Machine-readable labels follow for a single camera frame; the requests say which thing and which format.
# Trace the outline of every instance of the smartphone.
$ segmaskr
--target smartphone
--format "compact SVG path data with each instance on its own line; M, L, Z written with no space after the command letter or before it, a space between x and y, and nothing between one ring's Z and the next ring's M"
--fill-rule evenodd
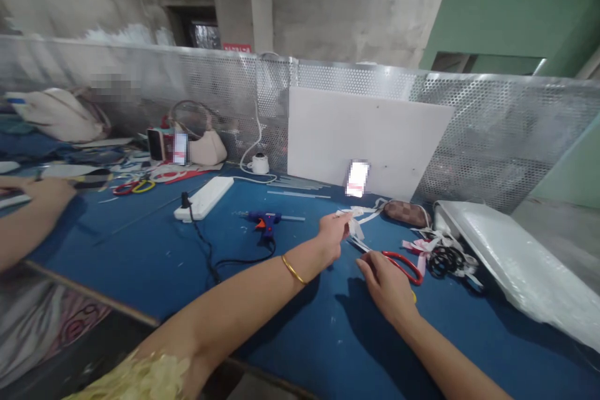
M148 149L150 150L150 159L155 161L164 160L164 137L163 132L157 129L148 128Z
M175 145L173 148L173 164L185 166L188 163L188 134L175 133Z
M353 197L362 197L364 187L367 184L369 175L369 163L363 159L353 159L348 169L348 179L346 183L346 195Z

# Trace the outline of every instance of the red-handled scissors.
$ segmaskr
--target red-handled scissors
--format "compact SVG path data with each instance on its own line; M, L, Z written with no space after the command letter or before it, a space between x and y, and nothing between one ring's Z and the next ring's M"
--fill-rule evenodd
M373 251L364 242L360 241L359 239L357 239L354 236L350 236L348 238L348 241L351 244L354 244L356 247L358 247L360 250L362 250L364 252ZM383 251L383 252L381 252L381 254L383 256L386 256L393 265L395 265L398 269L400 269L402 271L402 273L404 275L406 275L406 277L410 280L410 282L413 283L415 286L420 286L423 283L423 275L421 274L419 269L417 269L417 267L413 263L411 263L408 259L406 259L404 256L402 256L399 253L387 252L387 251ZM414 272L414 274L416 275L416 278L414 276L411 276L407 271L405 271L404 268L400 264L398 264L397 261L395 261L395 259L400 260L404 265L408 266L408 268Z
M392 262L393 265L400 269L404 273L404 275L408 277L410 282L413 283L415 286L420 286L421 283L423 283L423 275L421 274L421 272L419 272L419 269L417 269L417 267L413 263L411 263L407 258L405 258L399 253L394 252L384 251L381 252L381 254L383 256L386 256ZM414 272L416 278L411 276L407 271L405 271L404 268L400 264L398 264L398 262L395 261L395 259L399 259L402 263L404 263L404 265L408 266L408 268Z

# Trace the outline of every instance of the scissors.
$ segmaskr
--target scissors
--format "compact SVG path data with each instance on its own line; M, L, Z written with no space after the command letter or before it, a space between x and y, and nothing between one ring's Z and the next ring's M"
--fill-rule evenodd
M419 269L417 269L417 267L413 263L411 263L406 257L399 253L386 251L381 252L381 254L383 256L386 256L393 265L400 269L404 273L404 275L408 277L410 282L413 283L415 286L420 286L423 283L423 275L421 274L421 272L419 272ZM402 263L404 263L404 265L406 265L410 270L412 270L413 273L416 275L416 278L411 276L406 270L404 270L404 268L400 264L398 264L396 259L400 260Z
M348 241L351 244L354 244L356 247L358 247L360 250L364 251L364 252L370 252L373 251L371 248L369 248L364 242L360 241L359 239L357 239L355 236L350 236L348 238ZM381 254L383 256L385 256L386 258L389 259L390 263L392 263L393 265L395 265L398 269L400 269L402 271L402 273L404 275L406 275L406 277L410 280L411 283L413 283L415 286L420 286L421 283L423 283L423 275L421 274L421 272L419 272L419 269L417 269L417 267L411 263L408 259L406 259L403 255L399 254L399 253L394 253L394 252L388 252L388 251L383 251L381 252ZM398 264L397 261L395 261L395 259L400 260L403 264L405 264L410 270L412 270L414 272L414 274L416 275L416 278L409 275L407 271L404 270L404 268ZM414 293L414 291L412 291L412 299L414 300L415 303L417 303L417 296Z
M112 193L117 196L129 194L142 194L148 192L154 186L156 186L156 183L154 181L150 181L150 174L147 173L138 180L130 181L129 183L125 183L115 187L112 190Z

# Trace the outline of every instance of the red sign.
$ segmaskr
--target red sign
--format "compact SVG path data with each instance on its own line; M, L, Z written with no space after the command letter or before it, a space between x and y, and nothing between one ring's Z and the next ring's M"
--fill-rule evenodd
M252 47L248 44L223 44L223 50L252 53Z

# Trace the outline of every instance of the yellow scissors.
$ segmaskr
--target yellow scissors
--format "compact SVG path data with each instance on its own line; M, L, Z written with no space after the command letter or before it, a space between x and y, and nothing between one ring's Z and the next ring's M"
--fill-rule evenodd
M142 178L131 181L129 183L122 184L115 187L112 193L117 196L129 195L129 194L142 194L148 192L156 186L154 181L150 181L150 174L147 173Z

